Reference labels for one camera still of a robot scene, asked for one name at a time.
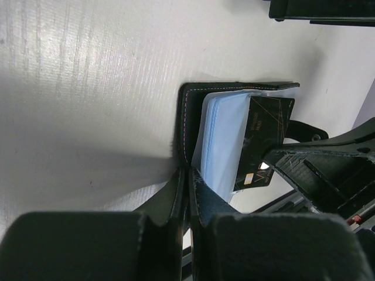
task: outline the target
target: white surface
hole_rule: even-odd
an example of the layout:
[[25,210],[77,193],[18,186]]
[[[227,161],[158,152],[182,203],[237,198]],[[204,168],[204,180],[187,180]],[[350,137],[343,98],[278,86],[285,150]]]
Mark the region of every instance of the white surface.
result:
[[375,80],[370,88],[367,97],[364,99],[363,105],[357,116],[356,122],[353,127],[356,128],[362,125],[372,117],[375,117]]
[[192,232],[190,229],[188,229],[183,236],[182,249],[186,249],[187,247],[190,247],[192,245],[191,235]]
[[294,118],[349,130],[375,77],[375,29],[277,23],[268,5],[2,1],[0,233],[27,211],[105,210],[168,179],[187,81],[297,81]]

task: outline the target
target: wallet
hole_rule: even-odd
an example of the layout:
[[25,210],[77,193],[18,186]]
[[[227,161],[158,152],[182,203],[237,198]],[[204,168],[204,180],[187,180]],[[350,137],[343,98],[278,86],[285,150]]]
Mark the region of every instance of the wallet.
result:
[[178,155],[224,201],[269,185],[262,156],[282,145],[298,83],[187,83],[178,101]]

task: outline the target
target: card chip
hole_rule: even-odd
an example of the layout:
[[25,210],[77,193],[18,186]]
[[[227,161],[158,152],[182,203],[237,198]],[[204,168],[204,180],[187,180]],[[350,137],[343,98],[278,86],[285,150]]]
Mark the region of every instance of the card chip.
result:
[[254,177],[254,173],[247,174],[244,185],[250,184],[253,181],[253,177]]

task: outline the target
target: wallet stitching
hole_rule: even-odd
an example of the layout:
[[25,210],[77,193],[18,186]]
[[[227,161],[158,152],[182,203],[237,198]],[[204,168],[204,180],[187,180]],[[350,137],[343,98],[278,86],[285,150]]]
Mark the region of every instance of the wallet stitching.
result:
[[186,109],[188,107],[188,95],[191,91],[205,91],[205,90],[229,90],[229,89],[241,89],[241,90],[276,90],[275,88],[265,88],[265,87],[224,87],[224,88],[201,88],[201,89],[191,89],[187,90],[185,96],[185,106],[184,106],[184,118],[183,118],[183,154],[186,163],[188,163],[188,158],[186,157]]

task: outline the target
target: black holder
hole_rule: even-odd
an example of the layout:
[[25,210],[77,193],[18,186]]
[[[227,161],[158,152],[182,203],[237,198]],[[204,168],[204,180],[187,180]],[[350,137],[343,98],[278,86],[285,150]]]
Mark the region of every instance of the black holder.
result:
[[349,219],[375,203],[375,118],[332,139],[272,149],[264,160],[323,213]]
[[375,26],[374,0],[271,0],[271,19],[307,19],[319,25]]

